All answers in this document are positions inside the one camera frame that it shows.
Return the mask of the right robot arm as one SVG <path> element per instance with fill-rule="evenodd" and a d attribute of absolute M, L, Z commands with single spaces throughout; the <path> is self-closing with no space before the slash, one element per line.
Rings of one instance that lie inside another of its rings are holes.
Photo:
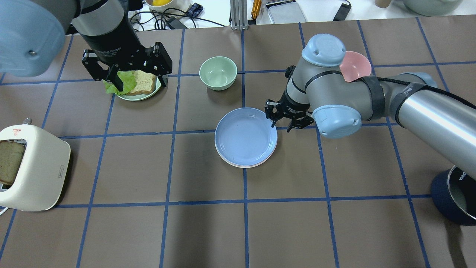
<path fill-rule="evenodd" d="M 313 36 L 296 66 L 286 72 L 279 101 L 268 99 L 267 119 L 291 119 L 288 130 L 315 123 L 320 134 L 337 139 L 356 133 L 364 121 L 392 117 L 455 166 L 475 177 L 476 111 L 467 100 L 435 87 L 425 73 L 391 78 L 364 76 L 347 82 L 346 53 L 339 38 Z"/>

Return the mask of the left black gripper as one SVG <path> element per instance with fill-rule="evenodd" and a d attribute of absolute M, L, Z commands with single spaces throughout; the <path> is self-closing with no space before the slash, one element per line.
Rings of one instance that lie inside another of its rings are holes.
<path fill-rule="evenodd" d="M 89 45 L 82 64 L 95 81 L 112 83 L 123 92 L 118 71 L 141 70 L 155 75 L 161 87 L 168 87 L 173 61 L 160 41 L 145 48 L 126 15 L 80 16 L 80 35 Z"/>

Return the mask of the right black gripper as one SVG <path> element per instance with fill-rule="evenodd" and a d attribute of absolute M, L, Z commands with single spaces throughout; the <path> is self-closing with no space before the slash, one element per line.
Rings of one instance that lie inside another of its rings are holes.
<path fill-rule="evenodd" d="M 303 129 L 315 122 L 313 117 L 308 114 L 310 107 L 310 103 L 301 103 L 292 99 L 287 90 L 285 90 L 278 102 L 266 100 L 265 114 L 266 118 L 272 121 L 272 128 L 282 118 L 291 119 L 287 127 L 287 132 L 290 132 L 291 129 Z"/>

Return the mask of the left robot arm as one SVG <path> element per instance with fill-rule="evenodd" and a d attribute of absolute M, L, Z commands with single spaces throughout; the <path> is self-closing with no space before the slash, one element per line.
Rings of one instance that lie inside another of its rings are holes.
<path fill-rule="evenodd" d="M 89 45 L 82 64 L 96 81 L 123 90 L 119 71 L 156 75 L 167 87 L 173 63 L 163 44 L 139 41 L 119 0 L 2 0 L 0 64 L 17 77 L 43 74 L 61 51 L 73 25 Z"/>

